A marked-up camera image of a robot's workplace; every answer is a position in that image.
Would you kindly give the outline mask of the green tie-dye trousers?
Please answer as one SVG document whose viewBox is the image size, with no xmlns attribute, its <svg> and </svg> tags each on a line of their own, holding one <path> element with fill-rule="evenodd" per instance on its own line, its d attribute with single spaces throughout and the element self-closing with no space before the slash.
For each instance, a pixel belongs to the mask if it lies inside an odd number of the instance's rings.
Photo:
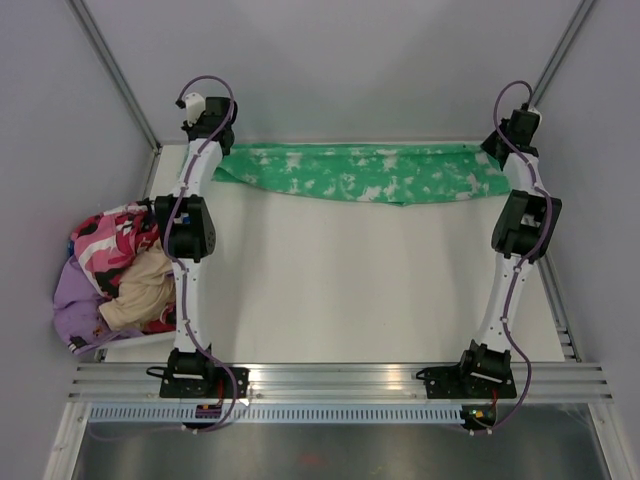
<svg viewBox="0 0 640 480">
<path fill-rule="evenodd" d="M 469 143 L 243 144 L 212 179 L 299 197 L 397 206 L 510 192 L 498 163 Z"/>
</svg>

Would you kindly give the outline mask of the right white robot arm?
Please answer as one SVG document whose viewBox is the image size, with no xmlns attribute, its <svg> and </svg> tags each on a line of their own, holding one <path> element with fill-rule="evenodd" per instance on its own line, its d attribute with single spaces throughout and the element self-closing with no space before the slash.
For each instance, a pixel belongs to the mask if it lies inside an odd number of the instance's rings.
<svg viewBox="0 0 640 480">
<path fill-rule="evenodd" d="M 491 383 L 506 383 L 511 372 L 508 331 L 535 263 L 545 256 L 562 209 L 539 173 L 539 153 L 531 145 L 541 115 L 523 104 L 481 144 L 497 160 L 510 193 L 491 236 L 496 252 L 495 275 L 479 330 L 456 370 L 457 387 L 480 395 Z"/>
</svg>

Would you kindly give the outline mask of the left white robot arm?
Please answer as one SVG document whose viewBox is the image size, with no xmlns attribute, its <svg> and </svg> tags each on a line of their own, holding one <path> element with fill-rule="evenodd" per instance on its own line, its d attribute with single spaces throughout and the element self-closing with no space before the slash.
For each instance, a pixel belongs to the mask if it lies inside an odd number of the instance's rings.
<svg viewBox="0 0 640 480">
<path fill-rule="evenodd" d="M 191 93 L 177 105 L 186 111 L 185 162 L 171 191 L 153 201 L 176 292 L 176 337 L 167 370 L 169 376 L 182 378 L 183 386 L 193 395 L 205 397 L 216 389 L 218 374 L 212 366 L 220 361 L 211 354 L 206 329 L 199 325 L 201 279 L 217 242 L 204 190 L 234 143 L 236 102 Z"/>
</svg>

